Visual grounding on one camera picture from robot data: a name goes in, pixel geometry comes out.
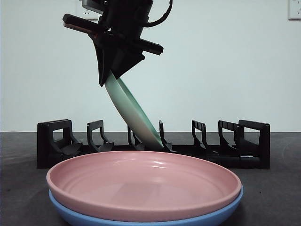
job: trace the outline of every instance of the robotic arm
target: robotic arm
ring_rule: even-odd
[[[144,27],[153,27],[167,19],[173,4],[157,21],[149,23],[152,0],[83,0],[83,7],[102,14],[94,23],[70,14],[63,17],[64,26],[87,33],[92,39],[98,60],[99,84],[112,71],[116,79],[145,59],[147,51],[160,55],[163,47],[140,39]]]

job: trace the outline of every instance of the dark table surface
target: dark table surface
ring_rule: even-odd
[[[85,133],[74,135],[86,143]],[[127,141],[126,133],[106,136],[117,144]],[[258,134],[246,138],[255,141]],[[190,133],[166,133],[166,139],[192,144]],[[219,143],[217,133],[208,133],[207,140]],[[47,169],[36,169],[36,151],[36,133],[1,133],[2,226],[68,226],[48,198]],[[231,170],[244,196],[222,226],[301,226],[301,133],[271,133],[271,169]]]

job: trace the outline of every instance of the electrical outlet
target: electrical outlet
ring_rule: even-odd
[[[96,12],[83,8],[82,1],[77,1],[77,11],[76,16],[86,19],[86,20],[98,20],[99,15]]]
[[[289,0],[288,19],[301,21],[301,0]]]

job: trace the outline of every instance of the dish rack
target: dish rack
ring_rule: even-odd
[[[245,139],[245,128],[259,131],[258,144]],[[54,140],[53,131],[63,129],[63,138]],[[103,144],[93,141],[92,132],[100,129]],[[234,145],[230,145],[223,136],[223,129],[233,131]],[[201,140],[196,136],[196,130],[201,133]],[[164,138],[164,124],[159,121],[159,132],[163,149],[161,152],[184,154],[208,160],[227,168],[258,168],[270,167],[270,125],[267,123],[239,120],[238,124],[228,121],[218,121],[219,145],[209,145],[206,139],[206,125],[191,122],[193,145],[173,145]],[[103,120],[87,124],[87,145],[78,142],[72,132],[72,121],[69,119],[38,123],[37,133],[37,168],[51,168],[55,164],[72,157],[108,151],[141,150],[151,151],[146,147],[131,128],[127,127],[127,145],[115,144],[106,138]]]

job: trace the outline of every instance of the white wall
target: white wall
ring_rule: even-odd
[[[40,121],[69,118],[74,131],[105,120],[125,131],[98,85],[92,41],[63,27],[77,0],[1,1],[1,130],[35,131]],[[150,20],[168,0],[155,0]],[[161,56],[123,75],[158,129],[190,131],[190,121],[217,130],[219,119],[268,122],[271,131],[301,131],[301,22],[287,20],[286,0],[175,0],[168,20],[145,29]]]

